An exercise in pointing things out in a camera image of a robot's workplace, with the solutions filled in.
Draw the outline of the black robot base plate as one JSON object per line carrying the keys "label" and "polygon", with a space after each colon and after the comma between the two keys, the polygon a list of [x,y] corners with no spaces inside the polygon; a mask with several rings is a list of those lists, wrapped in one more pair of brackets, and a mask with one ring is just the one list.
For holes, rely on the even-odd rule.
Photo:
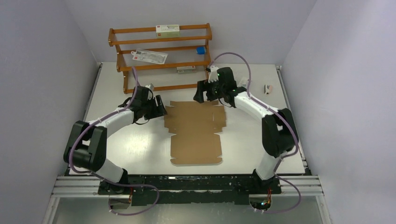
{"label": "black robot base plate", "polygon": [[234,203],[249,205],[250,195],[280,194],[276,178],[262,181],[255,174],[232,175],[128,175],[132,206],[185,203]]}

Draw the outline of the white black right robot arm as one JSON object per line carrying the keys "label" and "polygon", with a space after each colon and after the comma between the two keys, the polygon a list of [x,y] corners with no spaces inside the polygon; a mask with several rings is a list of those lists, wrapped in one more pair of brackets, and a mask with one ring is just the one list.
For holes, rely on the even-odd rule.
{"label": "white black right robot arm", "polygon": [[262,145],[264,156],[254,169],[258,177],[252,180],[252,188],[257,193],[264,193],[269,187],[269,179],[277,174],[283,159],[299,152],[299,139],[289,109],[278,109],[255,98],[247,88],[238,87],[229,67],[209,66],[206,80],[198,81],[194,100],[203,103],[205,100],[223,99],[232,108],[245,111],[261,122]]}

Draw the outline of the brown cardboard box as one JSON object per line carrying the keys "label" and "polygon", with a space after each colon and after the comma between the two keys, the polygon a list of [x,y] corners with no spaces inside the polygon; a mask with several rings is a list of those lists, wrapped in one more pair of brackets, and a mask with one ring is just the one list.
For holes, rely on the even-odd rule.
{"label": "brown cardboard box", "polygon": [[171,101],[165,107],[164,126],[171,136],[171,163],[176,166],[222,162],[219,133],[226,127],[226,112],[218,101]]}

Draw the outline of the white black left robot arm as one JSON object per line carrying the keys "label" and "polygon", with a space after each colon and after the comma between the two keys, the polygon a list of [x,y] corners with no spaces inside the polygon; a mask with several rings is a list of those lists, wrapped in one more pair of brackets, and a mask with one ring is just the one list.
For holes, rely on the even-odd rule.
{"label": "white black left robot arm", "polygon": [[167,114],[160,95],[153,94],[154,86],[138,86],[110,114],[90,122],[73,124],[63,159],[70,168],[84,168],[111,182],[117,194],[127,192],[128,173],[107,158],[107,139],[128,125],[138,125],[140,119],[149,121]]}

